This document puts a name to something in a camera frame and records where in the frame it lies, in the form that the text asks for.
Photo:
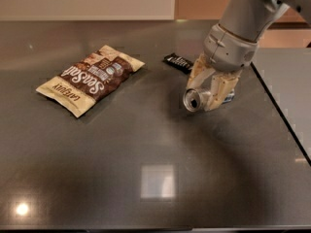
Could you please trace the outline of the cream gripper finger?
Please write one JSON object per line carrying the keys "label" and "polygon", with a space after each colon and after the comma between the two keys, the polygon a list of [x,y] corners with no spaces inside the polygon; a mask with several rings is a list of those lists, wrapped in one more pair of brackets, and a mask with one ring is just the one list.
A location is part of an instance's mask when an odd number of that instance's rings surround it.
{"label": "cream gripper finger", "polygon": [[216,70],[207,63],[205,54],[200,54],[192,66],[186,89],[201,87],[204,81],[215,72]]}
{"label": "cream gripper finger", "polygon": [[210,96],[204,106],[205,111],[212,111],[221,106],[228,94],[236,87],[241,73],[241,70],[229,73],[217,72],[212,76]]}

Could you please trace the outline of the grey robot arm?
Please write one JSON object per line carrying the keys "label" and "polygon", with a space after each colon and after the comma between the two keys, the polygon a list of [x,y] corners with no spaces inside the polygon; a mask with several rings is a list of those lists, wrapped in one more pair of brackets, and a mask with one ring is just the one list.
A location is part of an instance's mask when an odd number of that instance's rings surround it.
{"label": "grey robot arm", "polygon": [[241,72],[259,48],[264,31],[287,9],[311,19],[311,0],[230,0],[204,40],[195,60],[183,102],[190,112],[212,111],[236,87]]}

